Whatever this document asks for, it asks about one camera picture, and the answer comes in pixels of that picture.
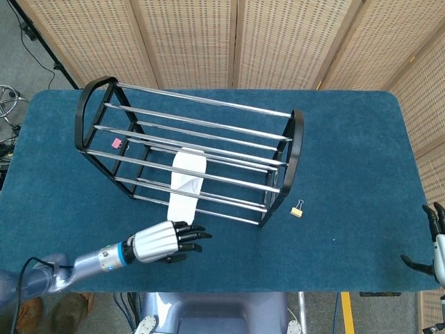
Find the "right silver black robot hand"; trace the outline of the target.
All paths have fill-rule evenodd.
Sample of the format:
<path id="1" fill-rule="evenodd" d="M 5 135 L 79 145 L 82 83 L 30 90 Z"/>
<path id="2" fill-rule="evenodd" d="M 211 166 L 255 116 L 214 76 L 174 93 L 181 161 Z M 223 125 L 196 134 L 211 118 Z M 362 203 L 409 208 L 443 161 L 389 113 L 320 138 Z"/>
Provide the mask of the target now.
<path id="1" fill-rule="evenodd" d="M 440 287 L 444 288 L 444 207 L 439 202 L 433 203 L 434 209 L 422 205 L 427 215 L 428 226 L 433 244 L 432 264 L 413 262 L 407 255 L 401 255 L 403 263 L 414 271 L 432 276 Z"/>

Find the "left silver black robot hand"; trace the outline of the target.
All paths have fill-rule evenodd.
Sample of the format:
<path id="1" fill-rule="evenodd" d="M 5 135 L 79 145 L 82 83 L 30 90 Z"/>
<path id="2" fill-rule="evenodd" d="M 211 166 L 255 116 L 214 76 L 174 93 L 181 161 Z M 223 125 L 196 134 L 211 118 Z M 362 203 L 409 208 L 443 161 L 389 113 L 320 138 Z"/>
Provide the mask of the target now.
<path id="1" fill-rule="evenodd" d="M 200 225 L 185 221 L 164 221 L 130 236 L 122 244 L 122 255 L 127 264 L 138 260 L 142 263 L 179 262 L 186 259 L 186 252 L 202 252 L 199 239 L 212 235 Z"/>

